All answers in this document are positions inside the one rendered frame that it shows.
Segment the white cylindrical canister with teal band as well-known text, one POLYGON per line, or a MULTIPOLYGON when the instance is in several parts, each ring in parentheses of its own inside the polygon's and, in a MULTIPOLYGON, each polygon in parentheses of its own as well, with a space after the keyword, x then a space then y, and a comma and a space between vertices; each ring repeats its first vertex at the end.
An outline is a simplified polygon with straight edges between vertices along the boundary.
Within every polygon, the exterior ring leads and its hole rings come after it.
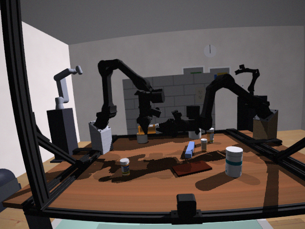
POLYGON ((225 173, 230 177, 242 175, 243 149, 235 146, 226 148, 225 173))

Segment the white-capped pill bottle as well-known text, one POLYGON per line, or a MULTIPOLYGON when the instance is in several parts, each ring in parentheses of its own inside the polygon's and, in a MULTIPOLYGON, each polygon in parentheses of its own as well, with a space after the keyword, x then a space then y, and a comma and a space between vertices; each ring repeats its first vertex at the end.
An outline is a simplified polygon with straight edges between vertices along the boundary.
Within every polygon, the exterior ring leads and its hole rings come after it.
POLYGON ((129 159, 123 158, 120 160, 121 168, 122 168, 122 175, 128 176, 130 174, 129 170, 129 159))

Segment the blue flat bar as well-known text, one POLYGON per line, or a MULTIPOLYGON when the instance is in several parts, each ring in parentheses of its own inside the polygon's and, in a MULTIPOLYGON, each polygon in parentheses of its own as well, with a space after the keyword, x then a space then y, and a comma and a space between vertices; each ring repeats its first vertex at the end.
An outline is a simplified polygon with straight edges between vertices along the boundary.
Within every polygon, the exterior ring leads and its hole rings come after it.
POLYGON ((194 144, 195 144, 195 142, 189 142, 189 145, 185 152, 185 158, 192 158, 193 150, 194 150, 194 146, 195 146, 194 144))

